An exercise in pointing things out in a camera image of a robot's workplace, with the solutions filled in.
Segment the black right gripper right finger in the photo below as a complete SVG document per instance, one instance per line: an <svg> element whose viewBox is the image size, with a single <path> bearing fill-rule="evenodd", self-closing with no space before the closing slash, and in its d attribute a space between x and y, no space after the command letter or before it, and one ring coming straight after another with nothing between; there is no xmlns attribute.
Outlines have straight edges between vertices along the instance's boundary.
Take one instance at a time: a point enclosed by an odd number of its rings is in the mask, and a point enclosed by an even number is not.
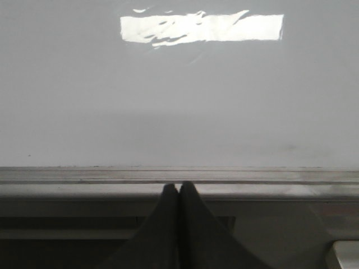
<svg viewBox="0 0 359 269"><path fill-rule="evenodd" d="M179 195L180 268L269 268L215 218L193 183L184 182Z"/></svg>

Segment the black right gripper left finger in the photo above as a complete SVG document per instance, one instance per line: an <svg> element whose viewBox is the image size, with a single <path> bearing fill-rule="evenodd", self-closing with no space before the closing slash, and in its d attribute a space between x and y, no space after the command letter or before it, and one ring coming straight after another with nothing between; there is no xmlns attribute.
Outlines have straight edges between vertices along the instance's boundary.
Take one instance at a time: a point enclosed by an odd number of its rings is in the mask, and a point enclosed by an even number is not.
<svg viewBox="0 0 359 269"><path fill-rule="evenodd" d="M177 268L177 213L178 192L167 184L138 232L98 268Z"/></svg>

